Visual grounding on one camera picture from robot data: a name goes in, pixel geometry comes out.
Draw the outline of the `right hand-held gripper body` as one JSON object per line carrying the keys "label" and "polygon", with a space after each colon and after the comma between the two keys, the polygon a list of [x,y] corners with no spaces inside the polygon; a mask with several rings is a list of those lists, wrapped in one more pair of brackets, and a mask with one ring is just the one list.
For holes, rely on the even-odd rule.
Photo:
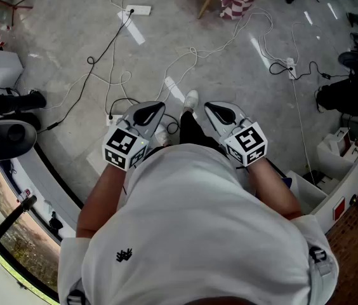
{"label": "right hand-held gripper body", "polygon": [[205,113],[225,152],[242,166],[249,166],[266,156],[267,138],[257,122],[252,122],[242,109],[228,102],[206,102]]}

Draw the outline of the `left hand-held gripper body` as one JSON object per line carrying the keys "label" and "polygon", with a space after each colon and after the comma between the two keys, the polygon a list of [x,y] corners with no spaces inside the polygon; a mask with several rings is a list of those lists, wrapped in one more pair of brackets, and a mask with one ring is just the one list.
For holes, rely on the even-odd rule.
{"label": "left hand-held gripper body", "polygon": [[109,125],[102,143],[103,159],[124,171],[139,165],[165,109],[163,102],[156,101],[132,105]]}

